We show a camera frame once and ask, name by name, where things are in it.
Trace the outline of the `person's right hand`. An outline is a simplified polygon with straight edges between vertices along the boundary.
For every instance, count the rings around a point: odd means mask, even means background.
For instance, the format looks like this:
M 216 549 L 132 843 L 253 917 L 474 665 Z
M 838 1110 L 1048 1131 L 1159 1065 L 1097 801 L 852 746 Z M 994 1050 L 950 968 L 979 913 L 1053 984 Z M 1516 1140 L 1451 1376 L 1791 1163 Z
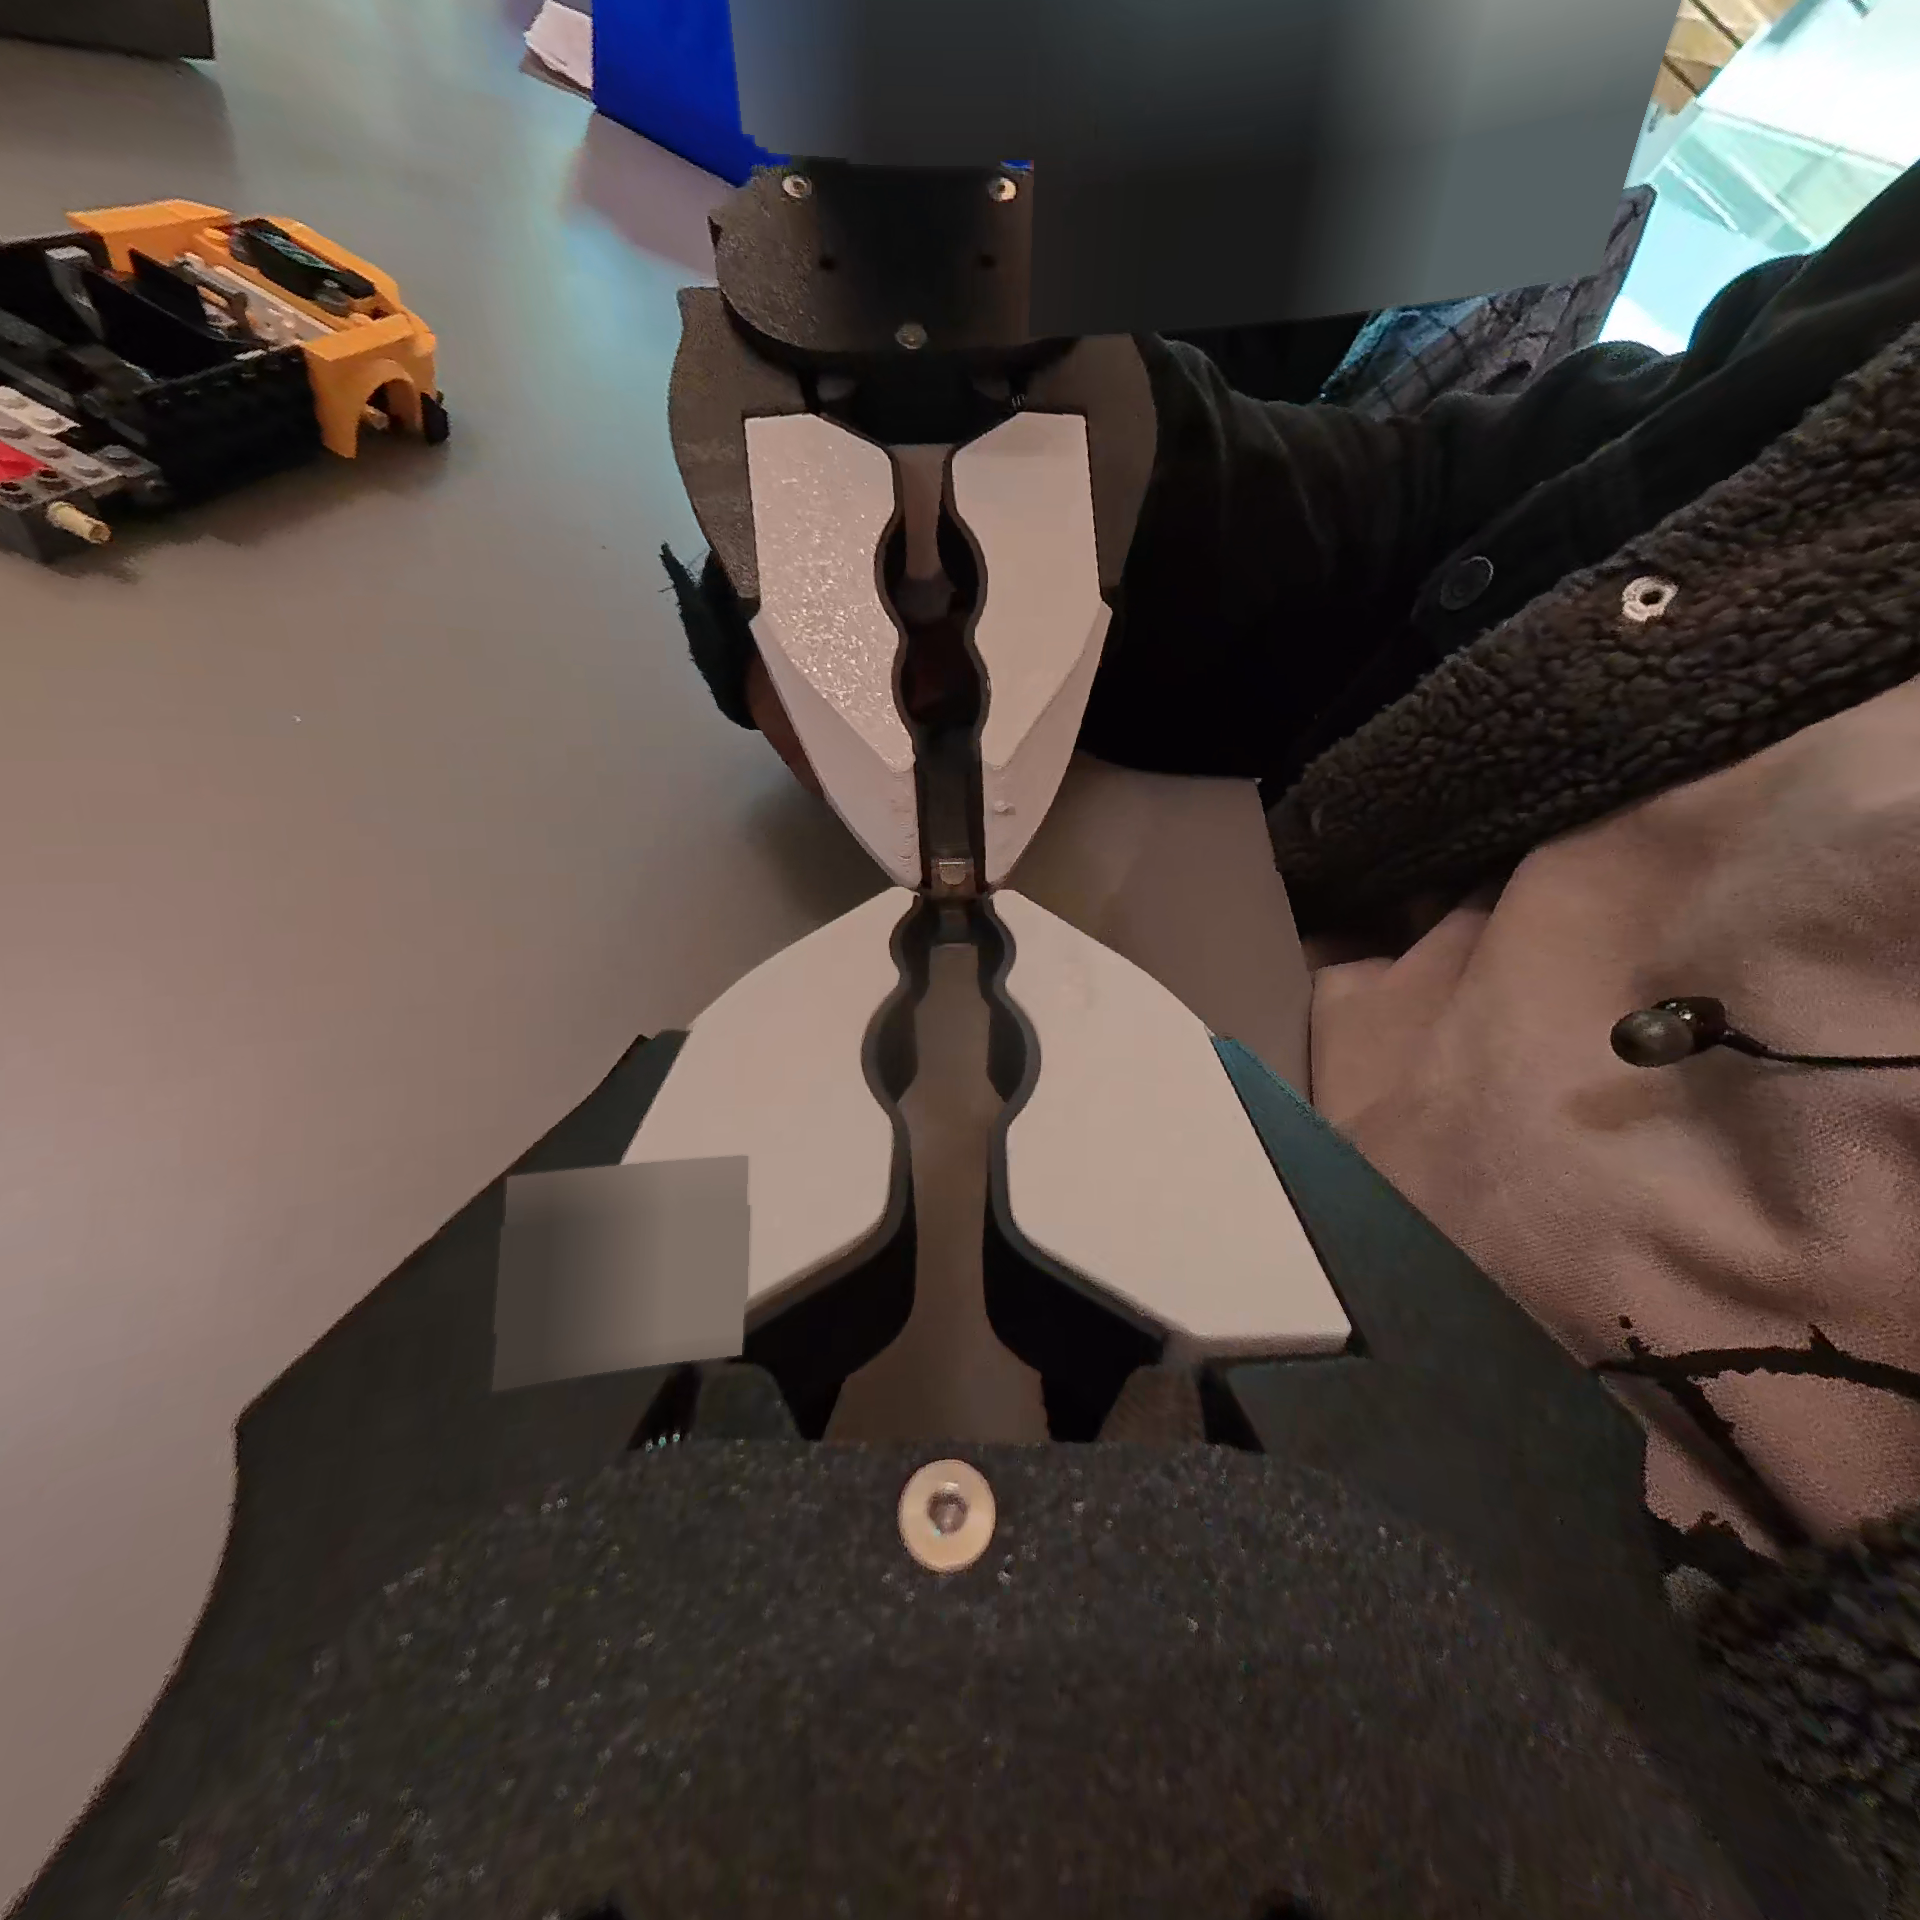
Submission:
M 774 746 L 774 754 L 788 764 L 789 776 L 821 804 L 829 804 L 824 779 L 815 776 L 810 758 L 802 754 L 802 742 L 788 714 L 776 687 L 767 677 L 762 660 L 748 670 L 748 712 L 753 732 Z

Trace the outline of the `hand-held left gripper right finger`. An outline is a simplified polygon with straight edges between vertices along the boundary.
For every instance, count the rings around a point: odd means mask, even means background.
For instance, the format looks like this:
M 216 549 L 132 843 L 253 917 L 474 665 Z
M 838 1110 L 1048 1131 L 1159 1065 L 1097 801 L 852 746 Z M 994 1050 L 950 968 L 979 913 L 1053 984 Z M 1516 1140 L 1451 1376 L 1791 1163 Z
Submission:
M 996 965 L 987 1300 L 1027 1369 L 1336 1356 L 1347 1312 L 1212 1029 L 1053 912 L 984 900 Z

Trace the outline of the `beige sweatshirt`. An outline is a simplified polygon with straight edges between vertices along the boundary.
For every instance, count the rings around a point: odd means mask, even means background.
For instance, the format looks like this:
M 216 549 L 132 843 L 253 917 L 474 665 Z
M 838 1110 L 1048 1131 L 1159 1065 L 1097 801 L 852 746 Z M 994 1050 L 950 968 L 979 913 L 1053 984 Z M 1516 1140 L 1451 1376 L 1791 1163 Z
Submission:
M 1532 852 L 1407 935 L 1301 942 L 1249 785 L 1082 754 L 1036 893 L 1280 1069 L 1650 1428 L 1647 1497 L 1761 1553 L 1918 1507 L 1918 1070 L 1708 1050 L 1621 1016 L 1715 997 L 1782 1050 L 1918 1054 L 1918 690 Z

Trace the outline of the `plaid cloth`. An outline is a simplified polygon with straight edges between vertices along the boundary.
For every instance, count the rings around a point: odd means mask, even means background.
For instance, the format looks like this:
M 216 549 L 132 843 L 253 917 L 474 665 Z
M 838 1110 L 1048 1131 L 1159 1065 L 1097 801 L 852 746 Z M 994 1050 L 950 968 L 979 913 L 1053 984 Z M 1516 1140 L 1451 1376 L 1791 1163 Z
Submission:
M 1440 396 L 1508 396 L 1597 344 L 1656 206 L 1629 186 L 1594 274 L 1487 297 L 1377 309 L 1316 401 L 1366 417 L 1412 417 Z

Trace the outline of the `orange and black lego car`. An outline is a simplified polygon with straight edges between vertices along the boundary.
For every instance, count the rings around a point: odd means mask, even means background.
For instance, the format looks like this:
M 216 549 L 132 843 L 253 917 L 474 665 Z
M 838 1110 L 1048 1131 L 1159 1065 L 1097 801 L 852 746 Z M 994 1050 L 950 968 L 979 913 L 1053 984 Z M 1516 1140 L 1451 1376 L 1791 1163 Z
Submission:
M 318 227 L 162 200 L 4 243 L 4 553 L 52 566 L 369 434 L 447 442 L 436 335 Z

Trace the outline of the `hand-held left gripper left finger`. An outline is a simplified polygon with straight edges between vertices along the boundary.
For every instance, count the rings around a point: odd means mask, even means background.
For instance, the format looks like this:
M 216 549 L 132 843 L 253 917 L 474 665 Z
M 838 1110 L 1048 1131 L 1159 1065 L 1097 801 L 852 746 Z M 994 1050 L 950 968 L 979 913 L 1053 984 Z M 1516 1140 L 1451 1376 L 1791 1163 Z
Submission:
M 625 1167 L 744 1158 L 748 1318 L 875 1241 L 893 1193 L 893 1115 L 864 1069 L 900 990 L 887 887 L 736 978 L 686 1029 Z

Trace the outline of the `person's right forearm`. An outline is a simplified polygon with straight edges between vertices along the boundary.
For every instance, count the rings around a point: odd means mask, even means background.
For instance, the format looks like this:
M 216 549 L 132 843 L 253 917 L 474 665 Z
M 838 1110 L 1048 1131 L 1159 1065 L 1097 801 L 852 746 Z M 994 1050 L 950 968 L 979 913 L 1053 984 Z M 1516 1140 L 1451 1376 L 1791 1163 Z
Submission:
M 1278 776 L 1426 579 L 1580 456 L 1562 374 L 1366 417 L 1242 396 L 1185 344 L 1134 345 L 1157 456 L 1078 729 L 1127 769 Z

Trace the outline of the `bright window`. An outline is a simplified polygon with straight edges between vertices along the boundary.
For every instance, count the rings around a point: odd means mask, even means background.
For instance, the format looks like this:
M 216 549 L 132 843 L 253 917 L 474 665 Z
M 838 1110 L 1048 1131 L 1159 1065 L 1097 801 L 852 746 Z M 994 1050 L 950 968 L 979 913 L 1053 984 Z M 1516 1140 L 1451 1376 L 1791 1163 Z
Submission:
M 1739 272 L 1816 250 L 1918 164 L 1918 3 L 1680 3 L 1627 186 L 1651 186 L 1599 330 L 1677 349 Z

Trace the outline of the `blue storage box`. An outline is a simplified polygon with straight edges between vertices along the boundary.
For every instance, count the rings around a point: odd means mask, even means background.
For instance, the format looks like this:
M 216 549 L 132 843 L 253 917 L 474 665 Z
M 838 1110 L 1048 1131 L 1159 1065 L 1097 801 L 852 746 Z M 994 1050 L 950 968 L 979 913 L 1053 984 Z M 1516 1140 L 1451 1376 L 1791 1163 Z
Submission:
M 603 117 L 732 186 L 788 164 L 740 128 L 727 3 L 594 3 L 592 24 Z

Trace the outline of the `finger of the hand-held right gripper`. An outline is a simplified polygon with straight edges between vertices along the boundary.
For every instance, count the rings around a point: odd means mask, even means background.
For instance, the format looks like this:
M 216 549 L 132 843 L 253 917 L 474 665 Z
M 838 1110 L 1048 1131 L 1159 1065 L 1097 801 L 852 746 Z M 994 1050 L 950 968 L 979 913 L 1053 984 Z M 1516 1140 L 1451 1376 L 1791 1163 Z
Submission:
M 1109 628 L 1082 414 L 1021 411 L 950 459 L 954 517 L 979 573 L 984 884 L 999 887 L 1041 829 L 1083 726 Z
M 917 746 L 897 712 L 900 630 L 880 596 L 892 456 L 821 414 L 748 417 L 744 443 L 767 678 L 836 815 L 917 891 Z

